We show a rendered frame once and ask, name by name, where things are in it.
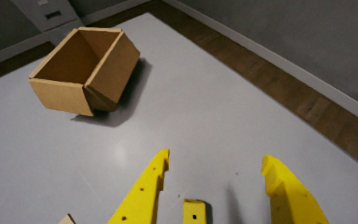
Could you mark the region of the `open brown cardboard box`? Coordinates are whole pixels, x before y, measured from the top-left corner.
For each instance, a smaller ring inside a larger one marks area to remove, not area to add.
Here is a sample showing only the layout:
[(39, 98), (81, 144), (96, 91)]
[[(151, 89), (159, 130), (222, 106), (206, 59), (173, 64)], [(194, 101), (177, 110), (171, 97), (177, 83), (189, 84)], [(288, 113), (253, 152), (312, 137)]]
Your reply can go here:
[(46, 109), (87, 116), (95, 116), (93, 109), (114, 112), (140, 56), (129, 40), (122, 29), (74, 29), (28, 81)]

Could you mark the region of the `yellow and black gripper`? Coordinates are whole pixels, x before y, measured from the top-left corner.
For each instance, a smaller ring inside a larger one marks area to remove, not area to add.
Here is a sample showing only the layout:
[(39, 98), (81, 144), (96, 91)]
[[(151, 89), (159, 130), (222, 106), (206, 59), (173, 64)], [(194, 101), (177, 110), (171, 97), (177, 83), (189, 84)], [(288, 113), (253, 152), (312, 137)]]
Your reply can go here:
[[(157, 224), (169, 155), (169, 149), (155, 155), (107, 224)], [(265, 154), (261, 174), (270, 196), (271, 224), (329, 224), (317, 200), (280, 160)]]

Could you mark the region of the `tan flat mat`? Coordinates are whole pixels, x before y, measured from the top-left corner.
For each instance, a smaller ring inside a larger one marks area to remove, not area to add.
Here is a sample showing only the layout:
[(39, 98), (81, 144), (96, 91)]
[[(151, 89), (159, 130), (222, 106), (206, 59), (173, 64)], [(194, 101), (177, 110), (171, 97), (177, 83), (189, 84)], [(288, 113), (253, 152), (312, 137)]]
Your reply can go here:
[(70, 214), (67, 214), (59, 224), (76, 224)]

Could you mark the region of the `yellow die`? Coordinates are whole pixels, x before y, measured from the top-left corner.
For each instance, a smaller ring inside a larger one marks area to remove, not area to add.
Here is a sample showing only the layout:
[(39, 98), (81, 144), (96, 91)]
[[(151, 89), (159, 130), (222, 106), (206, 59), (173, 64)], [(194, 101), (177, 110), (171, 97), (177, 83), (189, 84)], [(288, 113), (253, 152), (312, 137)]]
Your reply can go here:
[(206, 224), (206, 205), (202, 200), (183, 200), (183, 224)]

